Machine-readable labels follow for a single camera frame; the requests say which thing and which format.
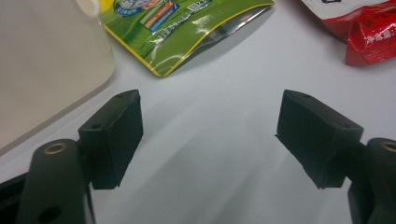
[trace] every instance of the white table surface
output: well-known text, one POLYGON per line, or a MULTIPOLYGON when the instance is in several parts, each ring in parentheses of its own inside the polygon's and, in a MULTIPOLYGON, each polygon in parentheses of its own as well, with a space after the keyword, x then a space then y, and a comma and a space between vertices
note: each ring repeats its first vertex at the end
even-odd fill
POLYGON ((351 223, 347 180, 317 189, 274 137, 283 90, 311 94, 396 138, 396 61, 344 65, 346 45, 299 1, 276 5, 157 78, 110 37, 116 70, 91 99, 0 157, 0 182, 28 171, 34 150, 77 129, 113 95, 140 91, 145 134, 120 188, 93 191, 97 223, 351 223))

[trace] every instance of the white container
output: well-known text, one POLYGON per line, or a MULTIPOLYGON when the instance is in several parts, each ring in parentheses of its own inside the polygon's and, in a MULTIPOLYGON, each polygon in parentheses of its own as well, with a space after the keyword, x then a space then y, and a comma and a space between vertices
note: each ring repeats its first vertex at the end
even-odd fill
POLYGON ((99 11, 97 0, 0 1, 0 155, 110 78, 99 11))

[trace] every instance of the black plastic bracket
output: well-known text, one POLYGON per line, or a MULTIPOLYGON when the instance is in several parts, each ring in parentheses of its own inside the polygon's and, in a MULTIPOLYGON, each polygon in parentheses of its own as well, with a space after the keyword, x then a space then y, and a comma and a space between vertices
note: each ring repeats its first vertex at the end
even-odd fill
POLYGON ((89 184, 120 185, 143 136, 139 92, 111 98, 78 133, 39 147, 27 174, 0 184, 0 223, 95 223, 89 184))
POLYGON ((360 142, 363 128, 314 97, 284 91, 277 138, 319 189, 352 181, 354 224, 396 223, 396 141, 360 142))

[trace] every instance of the red package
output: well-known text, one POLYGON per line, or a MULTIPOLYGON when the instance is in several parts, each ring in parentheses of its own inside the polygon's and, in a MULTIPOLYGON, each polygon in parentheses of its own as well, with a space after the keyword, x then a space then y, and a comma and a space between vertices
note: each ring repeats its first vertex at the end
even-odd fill
POLYGON ((361 66, 396 56, 396 0, 303 2, 329 30, 347 43, 346 64, 361 66), (326 10, 344 14, 332 17, 334 14, 326 10))

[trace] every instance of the snack bag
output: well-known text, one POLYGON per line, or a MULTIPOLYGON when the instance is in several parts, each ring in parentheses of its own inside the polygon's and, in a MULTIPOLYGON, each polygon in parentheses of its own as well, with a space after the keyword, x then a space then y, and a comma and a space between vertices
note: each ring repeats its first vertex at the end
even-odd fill
POLYGON ((106 29, 156 76, 230 35, 272 0, 100 0, 106 29))
POLYGON ((346 42, 346 64, 379 63, 396 56, 396 0, 302 0, 346 42))

